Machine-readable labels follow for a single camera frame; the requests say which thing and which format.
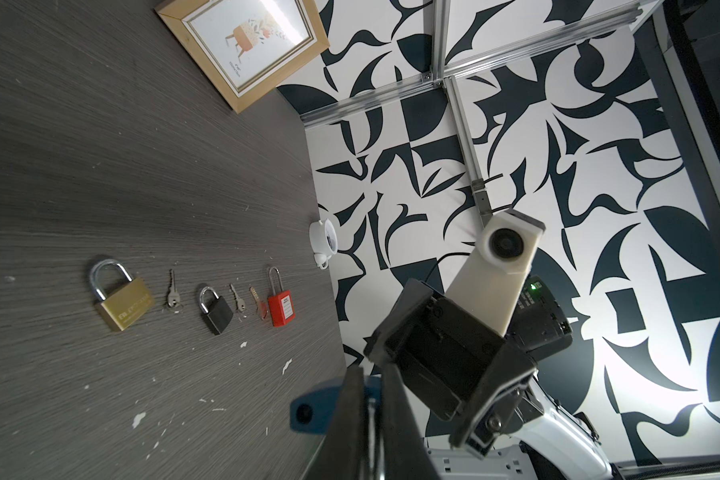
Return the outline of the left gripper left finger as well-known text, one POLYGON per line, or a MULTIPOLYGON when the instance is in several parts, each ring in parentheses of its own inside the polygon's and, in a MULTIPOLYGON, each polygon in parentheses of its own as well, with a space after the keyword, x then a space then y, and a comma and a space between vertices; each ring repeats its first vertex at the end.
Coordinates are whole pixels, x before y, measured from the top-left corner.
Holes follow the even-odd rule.
POLYGON ((344 377, 325 439, 305 479, 365 479, 368 461, 368 409, 365 377, 359 366, 344 377))

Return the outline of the black padlock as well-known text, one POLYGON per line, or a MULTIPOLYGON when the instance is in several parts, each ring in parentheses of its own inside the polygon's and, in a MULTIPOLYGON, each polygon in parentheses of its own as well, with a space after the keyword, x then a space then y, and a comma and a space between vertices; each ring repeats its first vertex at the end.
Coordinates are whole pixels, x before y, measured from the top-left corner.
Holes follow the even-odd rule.
POLYGON ((198 306, 214 335, 222 334, 234 317, 227 301, 207 284, 204 284, 198 292, 198 306))

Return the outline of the red padlock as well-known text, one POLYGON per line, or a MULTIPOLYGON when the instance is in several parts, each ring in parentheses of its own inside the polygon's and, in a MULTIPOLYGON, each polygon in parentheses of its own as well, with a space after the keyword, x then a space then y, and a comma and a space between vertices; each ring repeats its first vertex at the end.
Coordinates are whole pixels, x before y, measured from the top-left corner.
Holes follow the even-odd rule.
POLYGON ((268 268, 268 278, 272 295, 268 297, 268 307, 274 327, 283 327, 295 318, 295 310, 291 291, 284 288, 282 277, 277 267, 268 268))

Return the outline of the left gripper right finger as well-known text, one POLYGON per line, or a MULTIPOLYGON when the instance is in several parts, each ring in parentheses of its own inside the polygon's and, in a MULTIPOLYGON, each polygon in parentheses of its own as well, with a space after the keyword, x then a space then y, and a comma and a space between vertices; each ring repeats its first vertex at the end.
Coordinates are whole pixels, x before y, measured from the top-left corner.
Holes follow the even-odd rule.
POLYGON ((381 375, 381 433, 385 479, 439 479, 416 424, 398 367, 381 375))

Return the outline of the black padlock key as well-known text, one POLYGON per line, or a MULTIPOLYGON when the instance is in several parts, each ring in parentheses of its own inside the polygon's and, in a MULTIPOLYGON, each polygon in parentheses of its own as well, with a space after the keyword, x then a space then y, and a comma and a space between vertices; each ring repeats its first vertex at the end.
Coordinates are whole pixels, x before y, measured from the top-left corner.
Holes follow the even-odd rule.
POLYGON ((246 304, 243 297, 237 292, 233 284, 229 284, 229 290, 233 296, 235 310, 239 313, 244 313, 246 310, 246 304))

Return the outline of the red padlock key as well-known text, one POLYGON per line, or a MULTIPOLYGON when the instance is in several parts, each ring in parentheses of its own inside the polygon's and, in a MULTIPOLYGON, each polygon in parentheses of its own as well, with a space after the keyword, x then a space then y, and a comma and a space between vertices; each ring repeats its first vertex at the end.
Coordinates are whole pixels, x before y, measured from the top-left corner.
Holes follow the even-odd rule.
POLYGON ((253 286, 249 287, 249 292, 254 300, 254 303, 256 305, 256 311, 259 317, 262 320, 266 320, 269 313, 267 303, 261 299, 257 290, 253 286))

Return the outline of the brass padlock key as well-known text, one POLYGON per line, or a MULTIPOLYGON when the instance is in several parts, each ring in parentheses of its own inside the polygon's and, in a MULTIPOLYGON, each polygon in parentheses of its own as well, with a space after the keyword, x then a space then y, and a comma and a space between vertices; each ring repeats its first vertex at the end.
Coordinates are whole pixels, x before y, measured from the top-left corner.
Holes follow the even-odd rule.
POLYGON ((181 295, 176 287, 176 277, 173 269, 169 270, 170 283, 166 294, 165 305, 169 309, 179 310, 181 307, 181 295))

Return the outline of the brass padlock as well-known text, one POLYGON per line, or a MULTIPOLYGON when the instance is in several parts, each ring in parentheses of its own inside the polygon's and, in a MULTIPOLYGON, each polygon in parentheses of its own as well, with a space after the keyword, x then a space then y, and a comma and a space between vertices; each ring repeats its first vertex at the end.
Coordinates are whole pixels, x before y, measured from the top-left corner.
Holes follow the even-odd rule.
POLYGON ((93 265, 88 274, 90 287, 99 300, 95 307, 114 332, 122 332, 143 317, 154 305, 155 299, 141 277, 132 277, 126 267, 113 258, 93 265), (108 267, 119 270, 125 283, 113 293, 106 293, 99 285, 99 273, 108 267))

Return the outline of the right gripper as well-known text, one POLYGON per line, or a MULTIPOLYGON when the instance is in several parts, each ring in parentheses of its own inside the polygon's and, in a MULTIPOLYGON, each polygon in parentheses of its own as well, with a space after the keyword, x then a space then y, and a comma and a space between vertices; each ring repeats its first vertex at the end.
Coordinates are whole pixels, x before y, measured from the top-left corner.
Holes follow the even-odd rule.
POLYGON ((451 424, 451 446, 482 457, 524 424, 516 409, 530 397, 539 361, 572 341, 569 321, 536 276, 523 286, 504 336, 411 279, 364 354, 378 367, 396 365, 405 386, 451 424))

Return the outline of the blue padlock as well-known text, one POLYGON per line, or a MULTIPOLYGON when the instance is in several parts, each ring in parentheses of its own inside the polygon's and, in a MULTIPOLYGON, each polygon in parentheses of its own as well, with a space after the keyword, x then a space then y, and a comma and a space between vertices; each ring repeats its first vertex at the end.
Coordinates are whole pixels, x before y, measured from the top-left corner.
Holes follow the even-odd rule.
MULTIPOLYGON (((290 404, 290 428, 301 434, 318 435, 325 439, 328 425, 336 406, 344 377, 317 384, 290 404)), ((365 479, 383 479, 383 440, 381 433, 381 380, 378 376, 365 377, 365 397, 368 409, 368 461, 365 479)), ((314 461, 310 460, 306 472, 314 461)))

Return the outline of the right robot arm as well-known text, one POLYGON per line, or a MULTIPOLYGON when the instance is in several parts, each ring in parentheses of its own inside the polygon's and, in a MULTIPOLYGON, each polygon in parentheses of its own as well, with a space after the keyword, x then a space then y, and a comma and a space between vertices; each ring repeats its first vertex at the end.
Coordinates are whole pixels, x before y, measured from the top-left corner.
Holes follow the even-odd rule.
POLYGON ((525 281, 505 335, 411 279, 365 354, 377 366, 397 367, 403 384, 447 425, 453 447, 484 457, 500 436, 513 436, 562 478, 612 479, 615 468, 588 418, 567 412, 535 377, 541 360, 572 342, 567 318, 537 276, 525 281))

